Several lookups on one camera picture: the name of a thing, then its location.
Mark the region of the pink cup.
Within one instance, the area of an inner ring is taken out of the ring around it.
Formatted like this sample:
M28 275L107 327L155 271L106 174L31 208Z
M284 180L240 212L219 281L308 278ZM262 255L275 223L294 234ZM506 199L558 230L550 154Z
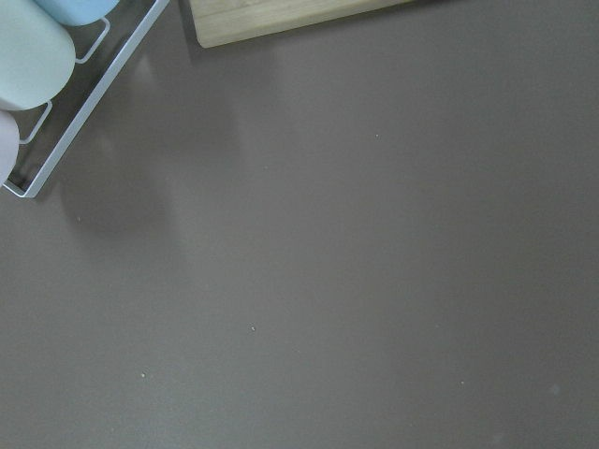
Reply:
M13 116L7 111L0 113L0 179L4 183L15 167L20 147L20 133Z

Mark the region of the wooden cutting board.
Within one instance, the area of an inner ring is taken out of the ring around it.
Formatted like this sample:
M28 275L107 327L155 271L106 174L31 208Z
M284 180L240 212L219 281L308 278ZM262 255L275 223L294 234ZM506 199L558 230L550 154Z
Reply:
M189 3L203 48L213 48L337 20L401 0L195 0Z

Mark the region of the white cup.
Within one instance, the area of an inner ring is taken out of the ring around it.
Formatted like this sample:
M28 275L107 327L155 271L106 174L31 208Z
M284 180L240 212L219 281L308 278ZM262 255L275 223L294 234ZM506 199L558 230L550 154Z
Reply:
M53 99L74 64L72 38L36 2L1 3L2 109L33 109Z

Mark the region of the blue cup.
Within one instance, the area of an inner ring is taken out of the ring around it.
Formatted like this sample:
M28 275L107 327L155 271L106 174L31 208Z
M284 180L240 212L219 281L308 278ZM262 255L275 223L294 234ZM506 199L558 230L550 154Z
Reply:
M51 17L68 26L83 26L104 18L118 0L35 0Z

